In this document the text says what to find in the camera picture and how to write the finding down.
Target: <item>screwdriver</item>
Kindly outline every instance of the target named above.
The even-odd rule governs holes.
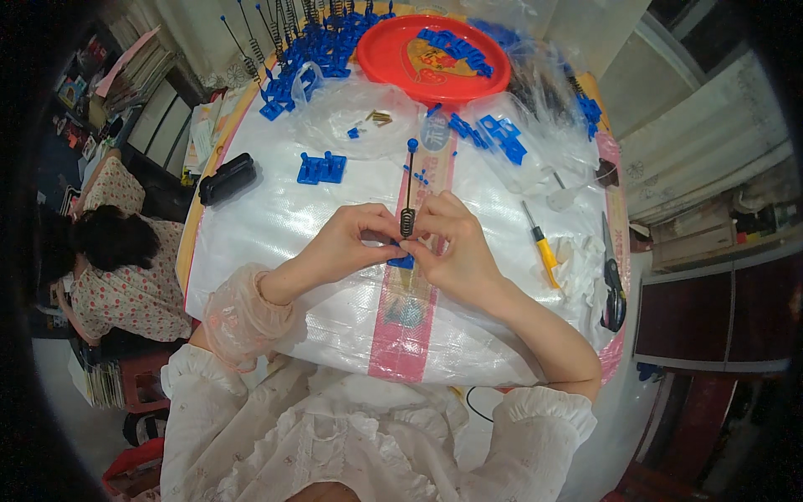
[[[527,203],[521,201],[521,206],[524,208],[524,213],[527,215],[527,220],[530,222],[532,237],[536,240],[536,246],[538,246],[538,251],[541,253],[541,261],[544,262],[544,268],[547,269],[552,287],[559,288],[560,286],[558,286],[557,281],[555,281],[555,276],[552,275],[552,267],[557,265],[557,260],[552,253],[552,249],[549,248],[549,242],[547,242],[547,239],[544,237],[544,232],[542,232],[540,227],[536,225],[536,222],[533,221],[532,214],[530,214],[530,210],[527,208]]]

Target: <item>stack of paper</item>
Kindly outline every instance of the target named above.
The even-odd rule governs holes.
[[[218,96],[212,103],[200,104],[193,109],[182,182],[186,178],[191,184],[192,177],[201,176],[229,115],[234,111],[245,89],[229,89],[224,96]]]
[[[159,27],[142,35],[99,82],[96,94],[106,98],[107,115],[146,103],[173,67],[175,54],[154,36],[158,30]]]
[[[125,408],[123,394],[123,378],[120,366],[116,362],[104,362],[99,365],[81,367],[75,354],[71,351],[67,370],[72,376],[72,383],[94,408]]]

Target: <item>scissors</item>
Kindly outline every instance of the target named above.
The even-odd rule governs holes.
[[[619,277],[619,267],[613,255],[613,240],[610,238],[610,227],[605,213],[602,213],[602,234],[605,240],[605,264],[603,273],[605,284],[608,285],[608,301],[605,311],[602,313],[600,324],[603,328],[610,329],[618,333],[622,325],[625,324],[625,313],[627,311],[627,299],[625,290],[622,288],[622,279]]]

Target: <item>white lace blouse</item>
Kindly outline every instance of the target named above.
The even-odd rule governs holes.
[[[508,393],[493,413],[491,450],[457,468],[467,423],[443,386],[408,386],[286,358],[250,393],[204,349],[184,345],[162,369],[171,398],[164,500],[284,502],[338,481],[361,502],[555,500],[597,420],[580,395],[545,387]]]

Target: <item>black scissor handle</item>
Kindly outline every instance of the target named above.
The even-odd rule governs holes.
[[[627,299],[625,290],[622,288],[622,280],[619,278],[619,267],[615,259],[605,262],[605,283],[610,287],[605,312],[602,313],[600,324],[614,333],[625,324],[625,314],[627,314]]]

